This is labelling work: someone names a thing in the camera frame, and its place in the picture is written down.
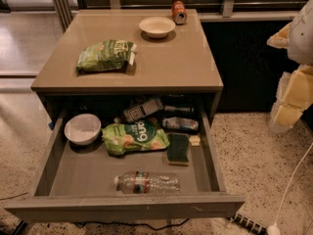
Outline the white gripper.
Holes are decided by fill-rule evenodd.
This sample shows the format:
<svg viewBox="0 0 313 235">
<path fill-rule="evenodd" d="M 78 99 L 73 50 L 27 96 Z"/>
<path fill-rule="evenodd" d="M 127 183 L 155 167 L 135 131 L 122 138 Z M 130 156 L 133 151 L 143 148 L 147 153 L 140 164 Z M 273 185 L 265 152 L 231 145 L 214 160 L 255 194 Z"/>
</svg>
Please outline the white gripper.
<svg viewBox="0 0 313 235">
<path fill-rule="evenodd" d="M 309 0 L 291 23 L 266 42 L 270 47 L 287 49 L 288 57 L 299 63 L 293 73 L 283 72 L 279 80 L 269 127 L 274 133 L 292 129 L 303 112 L 313 104 L 313 0 Z"/>
</svg>

